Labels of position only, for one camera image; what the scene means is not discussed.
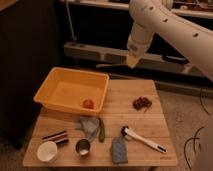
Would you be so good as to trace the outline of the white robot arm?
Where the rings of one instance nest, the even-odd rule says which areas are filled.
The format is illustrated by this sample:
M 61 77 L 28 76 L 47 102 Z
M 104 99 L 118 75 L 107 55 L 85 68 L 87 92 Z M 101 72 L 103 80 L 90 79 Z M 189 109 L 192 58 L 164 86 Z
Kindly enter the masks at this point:
M 156 33 L 213 82 L 213 31 L 176 16 L 161 0 L 130 0 L 129 13 L 133 27 L 127 48 L 137 60 Z M 201 147 L 192 171 L 213 171 L 213 113 L 204 128 Z

